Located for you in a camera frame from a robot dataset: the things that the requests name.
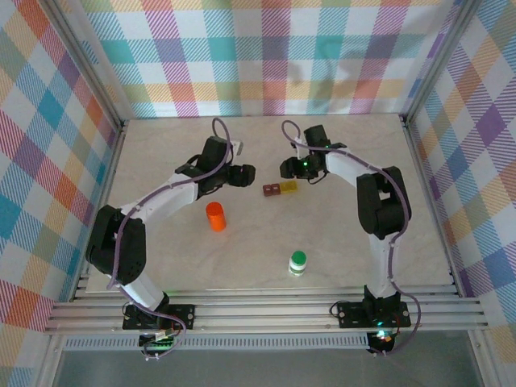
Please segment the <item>orange pill bottle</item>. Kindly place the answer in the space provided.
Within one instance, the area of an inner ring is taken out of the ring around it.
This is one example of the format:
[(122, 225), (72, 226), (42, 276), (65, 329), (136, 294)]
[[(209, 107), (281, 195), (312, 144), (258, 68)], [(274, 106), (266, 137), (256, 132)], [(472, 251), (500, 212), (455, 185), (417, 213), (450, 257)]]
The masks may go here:
[(206, 217), (213, 231), (225, 230), (227, 222), (223, 206), (219, 202), (210, 202), (206, 205)]

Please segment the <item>white bottle with green cap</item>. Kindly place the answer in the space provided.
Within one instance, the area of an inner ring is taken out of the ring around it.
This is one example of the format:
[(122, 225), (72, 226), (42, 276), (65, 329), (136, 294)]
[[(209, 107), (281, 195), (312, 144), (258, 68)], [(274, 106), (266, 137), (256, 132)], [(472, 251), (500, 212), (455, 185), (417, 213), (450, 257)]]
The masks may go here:
[(299, 277), (306, 271), (307, 257), (303, 251), (295, 251), (289, 258), (289, 273)]

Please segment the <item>black controller board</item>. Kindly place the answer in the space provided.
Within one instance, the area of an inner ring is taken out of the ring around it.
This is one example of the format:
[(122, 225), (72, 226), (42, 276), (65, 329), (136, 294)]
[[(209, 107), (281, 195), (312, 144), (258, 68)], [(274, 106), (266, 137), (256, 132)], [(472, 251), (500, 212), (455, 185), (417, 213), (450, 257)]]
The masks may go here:
[(145, 360), (159, 360), (168, 353), (177, 341), (178, 333), (158, 333), (140, 335), (138, 347)]
[(367, 351), (372, 354), (391, 352), (394, 348), (396, 335), (391, 331), (379, 330), (367, 333)]

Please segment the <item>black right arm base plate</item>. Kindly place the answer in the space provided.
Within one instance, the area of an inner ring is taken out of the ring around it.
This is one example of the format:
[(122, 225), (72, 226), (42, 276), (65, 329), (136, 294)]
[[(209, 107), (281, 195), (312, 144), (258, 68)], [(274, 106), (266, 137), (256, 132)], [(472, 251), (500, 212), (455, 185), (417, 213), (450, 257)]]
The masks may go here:
[(379, 310), (366, 308), (362, 302), (339, 302), (337, 318), (340, 328), (410, 327), (407, 304), (383, 306)]

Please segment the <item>aluminium frame post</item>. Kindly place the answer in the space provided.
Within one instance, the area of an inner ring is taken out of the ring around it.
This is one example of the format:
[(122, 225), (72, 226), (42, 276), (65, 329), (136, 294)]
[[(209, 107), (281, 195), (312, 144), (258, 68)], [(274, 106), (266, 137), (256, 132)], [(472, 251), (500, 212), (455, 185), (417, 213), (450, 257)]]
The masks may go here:
[(85, 53), (83, 45), (77, 38), (69, 21), (66, 19), (65, 13), (60, 8), (58, 0), (37, 1), (48, 16), (51, 24), (57, 30), (60, 38), (63, 40), (65, 47), (69, 51), (69, 55), (74, 60), (88, 86), (92, 89), (94, 96), (97, 98), (100, 107), (106, 113), (108, 120), (118, 132), (123, 131), (124, 120), (115, 109), (114, 103), (111, 101), (100, 77), (96, 74), (91, 61)]
[(407, 95), (399, 117), (407, 127), (415, 121), (431, 90), (451, 58), (460, 38), (468, 28), (483, 0), (453, 0), (446, 18), (423, 61), (418, 76)]

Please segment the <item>wide aluminium frame rail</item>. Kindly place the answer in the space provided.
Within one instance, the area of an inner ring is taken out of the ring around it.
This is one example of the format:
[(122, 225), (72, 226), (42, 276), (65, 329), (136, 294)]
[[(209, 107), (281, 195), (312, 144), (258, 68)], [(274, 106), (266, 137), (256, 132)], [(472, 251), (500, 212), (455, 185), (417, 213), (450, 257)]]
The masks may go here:
[[(412, 322), (422, 331), (483, 330), (488, 322), (475, 298), (460, 298), (452, 285), (410, 287)], [(329, 308), (336, 301), (358, 302), (360, 287), (185, 290), (170, 294), (171, 303), (195, 305), (193, 332), (199, 334), (336, 332)], [(122, 333), (126, 299), (112, 291), (76, 291), (71, 302), (57, 303), (46, 334)]]

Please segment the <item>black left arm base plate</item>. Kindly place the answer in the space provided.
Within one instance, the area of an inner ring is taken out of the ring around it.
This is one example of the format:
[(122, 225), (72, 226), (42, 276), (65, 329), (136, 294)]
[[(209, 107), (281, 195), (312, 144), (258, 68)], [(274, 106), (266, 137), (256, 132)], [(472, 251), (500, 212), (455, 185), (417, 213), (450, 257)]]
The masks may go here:
[[(158, 309), (159, 313), (167, 314), (180, 319), (188, 330), (194, 328), (195, 305), (192, 304), (168, 304)], [(162, 318), (142, 311), (134, 305), (126, 304), (123, 306), (123, 325), (125, 331), (128, 330), (168, 330), (171, 327), (179, 330), (181, 324), (168, 318)]]

